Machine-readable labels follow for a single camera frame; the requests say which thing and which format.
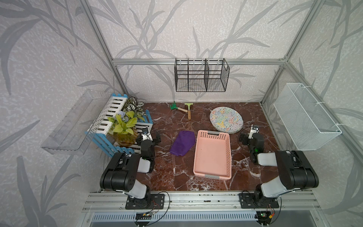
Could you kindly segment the purple cloth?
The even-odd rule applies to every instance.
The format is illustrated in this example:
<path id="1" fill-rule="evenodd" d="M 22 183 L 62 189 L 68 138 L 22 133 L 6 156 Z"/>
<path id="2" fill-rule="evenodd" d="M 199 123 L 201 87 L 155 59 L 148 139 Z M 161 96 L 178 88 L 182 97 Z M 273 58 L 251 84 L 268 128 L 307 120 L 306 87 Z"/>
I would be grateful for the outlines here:
<path id="1" fill-rule="evenodd" d="M 195 134 L 192 131 L 180 131 L 171 146 L 170 153 L 184 156 L 195 144 Z"/>

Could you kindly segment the colourful patterned round plate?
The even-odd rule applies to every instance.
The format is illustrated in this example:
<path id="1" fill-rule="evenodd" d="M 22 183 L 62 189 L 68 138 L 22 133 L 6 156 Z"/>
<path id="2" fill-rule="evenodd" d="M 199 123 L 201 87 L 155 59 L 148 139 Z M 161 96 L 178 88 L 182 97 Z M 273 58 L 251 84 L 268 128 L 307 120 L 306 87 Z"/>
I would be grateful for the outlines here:
<path id="1" fill-rule="evenodd" d="M 242 116 L 236 110 L 229 107 L 213 109 L 209 119 L 216 130 L 229 134 L 239 132 L 244 126 Z"/>

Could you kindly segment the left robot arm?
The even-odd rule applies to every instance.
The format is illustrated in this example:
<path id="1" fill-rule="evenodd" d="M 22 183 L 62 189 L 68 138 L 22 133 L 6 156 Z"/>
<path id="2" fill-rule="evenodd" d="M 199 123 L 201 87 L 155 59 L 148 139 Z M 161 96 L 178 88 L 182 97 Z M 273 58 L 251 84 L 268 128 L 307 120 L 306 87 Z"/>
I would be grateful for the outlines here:
<path id="1" fill-rule="evenodd" d="M 149 186 L 137 180 L 138 173 L 153 172 L 160 134 L 157 132 L 155 138 L 139 135 L 136 142 L 141 153 L 114 154 L 100 178 L 100 187 L 127 195 L 127 210 L 163 209 L 165 195 L 151 193 Z"/>

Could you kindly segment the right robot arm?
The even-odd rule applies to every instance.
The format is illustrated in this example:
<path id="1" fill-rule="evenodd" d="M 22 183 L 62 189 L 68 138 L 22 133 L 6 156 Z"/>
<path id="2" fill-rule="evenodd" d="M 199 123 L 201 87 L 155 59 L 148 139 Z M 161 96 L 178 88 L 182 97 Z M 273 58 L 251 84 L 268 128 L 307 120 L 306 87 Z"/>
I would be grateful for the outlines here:
<path id="1" fill-rule="evenodd" d="M 282 202 L 278 202 L 278 197 L 296 190 L 318 187 L 318 175 L 302 151 L 264 152 L 264 138 L 258 132 L 241 133 L 239 142 L 248 147 L 252 163 L 278 168 L 277 177 L 258 184 L 253 193 L 239 194 L 241 208 L 279 208 Z"/>

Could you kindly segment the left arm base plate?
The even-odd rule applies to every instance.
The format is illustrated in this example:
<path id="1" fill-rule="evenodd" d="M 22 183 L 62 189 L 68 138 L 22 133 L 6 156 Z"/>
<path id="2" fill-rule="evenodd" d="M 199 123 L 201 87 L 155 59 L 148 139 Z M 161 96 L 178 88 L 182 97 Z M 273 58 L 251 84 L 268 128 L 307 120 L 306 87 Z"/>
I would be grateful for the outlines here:
<path id="1" fill-rule="evenodd" d="M 126 210 L 151 210 L 164 208 L 164 194 L 147 194 L 143 199 L 136 199 L 128 196 Z"/>

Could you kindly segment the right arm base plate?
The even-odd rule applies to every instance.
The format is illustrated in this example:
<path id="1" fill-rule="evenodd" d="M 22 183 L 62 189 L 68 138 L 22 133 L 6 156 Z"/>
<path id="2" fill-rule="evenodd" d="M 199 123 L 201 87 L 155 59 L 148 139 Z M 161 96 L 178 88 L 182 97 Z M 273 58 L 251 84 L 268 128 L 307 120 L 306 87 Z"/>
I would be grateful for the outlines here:
<path id="1" fill-rule="evenodd" d="M 242 192 L 238 194 L 238 197 L 242 209 L 279 208 L 277 198 L 268 198 L 263 195 L 256 196 L 249 192 Z"/>

